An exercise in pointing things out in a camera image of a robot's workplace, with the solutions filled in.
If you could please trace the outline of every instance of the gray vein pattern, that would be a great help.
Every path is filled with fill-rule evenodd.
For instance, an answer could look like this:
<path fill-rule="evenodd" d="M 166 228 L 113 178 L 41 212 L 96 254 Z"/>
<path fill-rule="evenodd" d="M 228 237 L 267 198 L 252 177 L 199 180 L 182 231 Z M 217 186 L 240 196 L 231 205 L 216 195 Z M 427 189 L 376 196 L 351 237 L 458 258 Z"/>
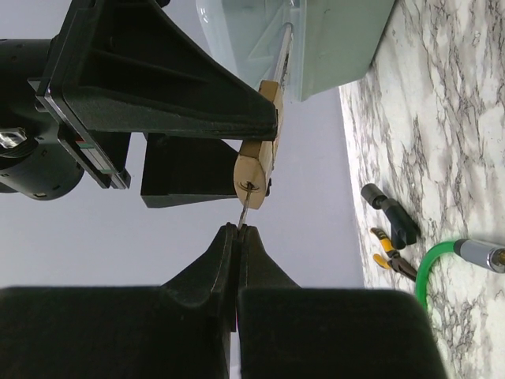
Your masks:
<path fill-rule="evenodd" d="M 398 0 L 369 73 L 340 88 L 367 287 L 413 292 L 372 259 L 374 182 L 417 221 L 414 267 L 438 242 L 505 245 L 505 0 Z M 451 378 L 505 377 L 505 275 L 442 257 L 428 311 Z"/>

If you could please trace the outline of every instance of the yellow and black pliers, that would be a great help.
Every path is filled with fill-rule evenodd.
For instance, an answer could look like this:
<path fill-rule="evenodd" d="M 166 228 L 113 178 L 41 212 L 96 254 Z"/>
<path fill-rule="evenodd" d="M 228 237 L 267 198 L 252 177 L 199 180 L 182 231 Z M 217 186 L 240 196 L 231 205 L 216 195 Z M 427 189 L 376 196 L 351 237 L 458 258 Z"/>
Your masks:
<path fill-rule="evenodd" d="M 394 270 L 405 277 L 409 278 L 413 282 L 416 281 L 417 270 L 413 268 L 409 262 L 400 256 L 400 252 L 393 248 L 391 240 L 388 238 L 386 233 L 379 229 L 378 227 L 373 227 L 370 231 L 379 239 L 384 251 L 389 259 L 385 259 L 380 254 L 373 254 L 373 260 L 382 268 L 386 270 Z"/>

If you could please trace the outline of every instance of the green tube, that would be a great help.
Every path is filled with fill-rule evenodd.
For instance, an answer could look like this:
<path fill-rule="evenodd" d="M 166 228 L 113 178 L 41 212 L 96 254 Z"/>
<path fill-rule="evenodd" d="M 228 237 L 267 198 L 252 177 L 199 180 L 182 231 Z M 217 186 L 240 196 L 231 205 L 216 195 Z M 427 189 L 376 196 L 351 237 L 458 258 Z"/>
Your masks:
<path fill-rule="evenodd" d="M 426 292 L 428 286 L 428 277 L 430 270 L 436 260 L 445 253 L 453 253 L 455 251 L 455 241 L 441 242 L 434 245 L 423 257 L 419 269 L 417 270 L 416 278 L 416 297 L 425 310 L 428 308 L 426 301 Z"/>

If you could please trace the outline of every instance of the gray wall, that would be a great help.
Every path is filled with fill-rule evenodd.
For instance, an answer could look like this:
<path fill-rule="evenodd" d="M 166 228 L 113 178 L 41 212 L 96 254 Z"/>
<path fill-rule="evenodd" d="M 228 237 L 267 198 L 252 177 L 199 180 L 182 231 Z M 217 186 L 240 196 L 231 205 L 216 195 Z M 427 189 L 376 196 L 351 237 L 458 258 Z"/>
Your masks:
<path fill-rule="evenodd" d="M 0 38 L 51 38 L 69 3 L 0 0 Z M 207 49 L 193 0 L 173 0 L 166 10 Z M 163 283 L 202 254 L 221 225 L 238 221 L 239 201 L 146 209 L 139 196 L 144 150 L 135 136 L 130 190 L 102 190 L 86 176 L 50 203 L 1 196 L 0 287 Z M 337 90 L 286 105 L 272 181 L 271 196 L 248 218 L 269 254 L 302 286 L 362 287 Z"/>

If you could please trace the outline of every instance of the wooden block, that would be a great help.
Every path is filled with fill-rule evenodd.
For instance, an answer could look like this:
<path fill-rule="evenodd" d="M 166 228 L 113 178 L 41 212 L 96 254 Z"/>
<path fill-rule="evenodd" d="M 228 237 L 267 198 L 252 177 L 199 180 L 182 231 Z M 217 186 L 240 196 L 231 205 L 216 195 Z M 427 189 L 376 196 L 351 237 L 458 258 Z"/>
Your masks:
<path fill-rule="evenodd" d="M 284 119 L 282 89 L 275 81 L 262 81 L 260 94 L 269 99 L 277 109 L 278 131 L 274 141 L 243 141 L 234 169 L 235 192 L 244 204 L 247 186 L 252 184 L 249 208 L 259 209 L 267 196 L 268 182 L 274 169 L 279 136 Z"/>

